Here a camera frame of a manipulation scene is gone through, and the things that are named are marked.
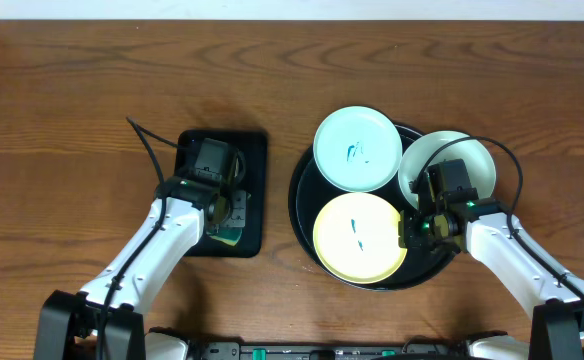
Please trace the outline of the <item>yellow plate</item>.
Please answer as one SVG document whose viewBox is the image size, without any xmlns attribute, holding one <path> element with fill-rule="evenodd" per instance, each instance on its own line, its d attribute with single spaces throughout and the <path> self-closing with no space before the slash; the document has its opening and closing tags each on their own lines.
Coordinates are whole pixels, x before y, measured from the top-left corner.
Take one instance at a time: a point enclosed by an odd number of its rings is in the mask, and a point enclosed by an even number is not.
<svg viewBox="0 0 584 360">
<path fill-rule="evenodd" d="M 385 199 L 346 193 L 317 215 L 313 245 L 321 264 L 339 279 L 372 284 L 390 277 L 407 256 L 399 246 L 400 224 L 400 213 Z"/>
</svg>

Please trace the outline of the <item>black round tray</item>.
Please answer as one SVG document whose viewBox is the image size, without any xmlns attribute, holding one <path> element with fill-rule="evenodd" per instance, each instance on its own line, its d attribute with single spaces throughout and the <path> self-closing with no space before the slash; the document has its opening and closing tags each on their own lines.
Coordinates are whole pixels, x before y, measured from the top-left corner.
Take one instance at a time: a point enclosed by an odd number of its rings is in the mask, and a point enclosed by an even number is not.
<svg viewBox="0 0 584 360">
<path fill-rule="evenodd" d="M 301 156 L 291 177 L 288 194 L 289 218 L 298 243 L 322 270 L 313 244 L 313 227 L 320 210 L 333 198 L 345 192 L 333 186 L 320 173 L 309 147 Z M 397 291 L 418 286 L 438 275 L 454 259 L 451 251 L 414 249 L 407 253 L 402 265 L 389 277 L 370 284 L 350 286 L 371 291 Z"/>
</svg>

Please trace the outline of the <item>white plate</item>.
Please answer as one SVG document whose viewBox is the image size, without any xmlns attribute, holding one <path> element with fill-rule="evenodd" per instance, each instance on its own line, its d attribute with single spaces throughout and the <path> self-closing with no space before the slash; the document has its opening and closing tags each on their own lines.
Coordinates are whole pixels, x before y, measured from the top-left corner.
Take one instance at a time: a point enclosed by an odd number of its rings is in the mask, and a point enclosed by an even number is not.
<svg viewBox="0 0 584 360">
<path fill-rule="evenodd" d="M 418 138 L 404 151 L 397 178 L 404 198 L 413 208 L 418 208 L 418 200 L 410 190 L 410 183 L 417 178 L 426 160 L 443 145 L 465 137 L 468 134 L 458 131 L 436 131 Z M 497 174 L 488 150 L 477 140 L 459 142 L 439 153 L 431 165 L 456 159 L 464 161 L 471 185 L 477 189 L 479 198 L 491 197 Z"/>
</svg>

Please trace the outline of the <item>light blue plate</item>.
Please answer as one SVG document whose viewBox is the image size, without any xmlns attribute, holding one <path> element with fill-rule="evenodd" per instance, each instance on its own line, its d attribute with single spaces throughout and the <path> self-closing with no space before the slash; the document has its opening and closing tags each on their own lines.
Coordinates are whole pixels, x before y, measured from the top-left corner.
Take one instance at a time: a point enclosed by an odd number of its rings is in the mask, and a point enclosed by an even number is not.
<svg viewBox="0 0 584 360">
<path fill-rule="evenodd" d="M 371 192 L 398 172 L 401 136 L 381 112 L 348 106 L 328 115 L 316 130 L 313 157 L 323 177 L 346 192 Z"/>
</svg>

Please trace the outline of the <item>green yellow sponge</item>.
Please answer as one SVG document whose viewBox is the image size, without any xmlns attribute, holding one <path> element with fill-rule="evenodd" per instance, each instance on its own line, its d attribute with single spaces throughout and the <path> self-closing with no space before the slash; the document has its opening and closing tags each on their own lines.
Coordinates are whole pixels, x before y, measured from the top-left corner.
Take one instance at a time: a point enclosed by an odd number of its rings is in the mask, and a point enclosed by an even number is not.
<svg viewBox="0 0 584 360">
<path fill-rule="evenodd" d="M 208 237 L 228 246 L 236 246 L 242 234 L 243 229 L 240 227 L 215 227 L 206 231 Z"/>
</svg>

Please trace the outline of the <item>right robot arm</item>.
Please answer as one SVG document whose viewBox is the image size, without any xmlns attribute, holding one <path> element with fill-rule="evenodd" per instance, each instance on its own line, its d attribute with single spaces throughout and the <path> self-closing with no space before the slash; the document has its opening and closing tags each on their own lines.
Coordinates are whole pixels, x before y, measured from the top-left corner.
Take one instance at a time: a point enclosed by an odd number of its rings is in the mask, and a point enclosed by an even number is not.
<svg viewBox="0 0 584 360">
<path fill-rule="evenodd" d="M 432 213 L 402 216 L 407 249 L 464 252 L 487 267 L 532 320 L 528 342 L 507 335 L 470 341 L 484 359 L 583 359 L 584 280 L 545 251 L 499 201 L 462 200 Z"/>
</svg>

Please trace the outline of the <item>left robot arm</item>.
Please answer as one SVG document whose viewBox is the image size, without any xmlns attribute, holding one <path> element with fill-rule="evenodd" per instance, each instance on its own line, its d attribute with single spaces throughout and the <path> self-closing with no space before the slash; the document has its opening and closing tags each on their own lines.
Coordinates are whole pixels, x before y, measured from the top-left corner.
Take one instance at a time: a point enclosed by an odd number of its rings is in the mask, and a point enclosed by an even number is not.
<svg viewBox="0 0 584 360">
<path fill-rule="evenodd" d="M 157 189 L 141 227 L 76 294 L 53 292 L 39 316 L 34 356 L 67 359 L 95 335 L 98 359 L 185 359 L 186 340 L 146 333 L 144 316 L 180 259 L 207 233 L 235 239 L 250 195 L 173 177 Z"/>
</svg>

